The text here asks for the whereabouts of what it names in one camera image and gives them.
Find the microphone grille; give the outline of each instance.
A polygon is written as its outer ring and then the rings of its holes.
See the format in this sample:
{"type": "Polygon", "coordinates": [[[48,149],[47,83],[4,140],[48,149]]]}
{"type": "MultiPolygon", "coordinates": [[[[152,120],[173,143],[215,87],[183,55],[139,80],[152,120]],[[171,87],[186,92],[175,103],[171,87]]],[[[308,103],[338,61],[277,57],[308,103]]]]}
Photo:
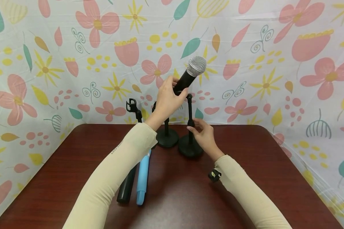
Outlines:
{"type": "Polygon", "coordinates": [[[194,56],[189,60],[187,64],[187,71],[193,77],[197,77],[205,72],[206,60],[202,56],[194,56]]]}

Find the wooden table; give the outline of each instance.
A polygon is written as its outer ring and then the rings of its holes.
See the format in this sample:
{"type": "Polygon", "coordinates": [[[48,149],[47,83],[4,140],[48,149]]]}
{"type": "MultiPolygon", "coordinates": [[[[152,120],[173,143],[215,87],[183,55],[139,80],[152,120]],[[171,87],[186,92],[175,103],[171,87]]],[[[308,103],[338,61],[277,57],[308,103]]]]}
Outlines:
{"type": "MultiPolygon", "coordinates": [[[[0,217],[0,229],[61,228],[78,193],[97,165],[132,125],[81,125],[75,128],[0,217]]],[[[180,137],[186,126],[170,126],[180,137]]],[[[341,228],[302,175],[260,126],[214,126],[223,152],[231,155],[273,200],[293,228],[341,228]]],[[[150,157],[148,190],[136,205],[136,180],[128,206],[112,201],[105,228],[248,228],[233,196],[207,174],[213,162],[204,154],[186,159],[177,147],[156,147],[150,157]]]]}

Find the fabric backdrop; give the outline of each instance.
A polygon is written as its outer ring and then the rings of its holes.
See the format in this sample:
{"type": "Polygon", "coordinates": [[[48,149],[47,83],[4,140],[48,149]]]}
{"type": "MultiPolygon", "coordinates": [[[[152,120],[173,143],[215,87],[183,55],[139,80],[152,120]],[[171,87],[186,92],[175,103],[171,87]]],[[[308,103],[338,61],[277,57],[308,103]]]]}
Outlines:
{"type": "Polygon", "coordinates": [[[0,215],[73,128],[136,123],[129,98],[147,118],[194,55],[194,116],[266,128],[344,226],[344,0],[0,0],[0,215]]]}

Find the microphone holder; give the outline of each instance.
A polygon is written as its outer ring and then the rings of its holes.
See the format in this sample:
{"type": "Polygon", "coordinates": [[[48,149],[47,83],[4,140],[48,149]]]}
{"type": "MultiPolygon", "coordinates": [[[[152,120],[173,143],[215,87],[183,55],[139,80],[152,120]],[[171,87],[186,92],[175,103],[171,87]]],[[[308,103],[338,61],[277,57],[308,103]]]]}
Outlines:
{"type": "MultiPolygon", "coordinates": [[[[193,121],[193,112],[192,112],[192,98],[191,94],[187,95],[187,104],[189,106],[189,120],[187,121],[187,125],[191,127],[195,127],[193,121]]],[[[194,135],[191,131],[183,137],[180,138],[178,142],[178,150],[179,152],[188,158],[196,158],[203,154],[203,149],[199,146],[194,138],[194,135]]]]}
{"type": "MultiPolygon", "coordinates": [[[[154,103],[153,108],[152,108],[152,112],[155,110],[155,105],[157,102],[154,103]]],[[[159,130],[157,130],[157,141],[158,141],[158,145],[160,147],[165,147],[165,148],[170,148],[173,147],[177,144],[178,142],[178,134],[176,131],[169,129],[169,118],[167,118],[164,121],[164,129],[160,128],[159,130]]]]}

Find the microphone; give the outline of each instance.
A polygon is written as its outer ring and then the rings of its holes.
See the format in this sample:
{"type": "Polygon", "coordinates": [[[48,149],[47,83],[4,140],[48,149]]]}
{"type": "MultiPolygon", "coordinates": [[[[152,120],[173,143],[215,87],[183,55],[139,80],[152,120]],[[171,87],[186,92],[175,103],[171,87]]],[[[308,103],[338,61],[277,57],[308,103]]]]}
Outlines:
{"type": "Polygon", "coordinates": [[[187,63],[187,69],[173,88],[175,95],[179,96],[183,89],[189,87],[194,79],[205,72],[206,60],[202,56],[194,56],[187,63]]]}

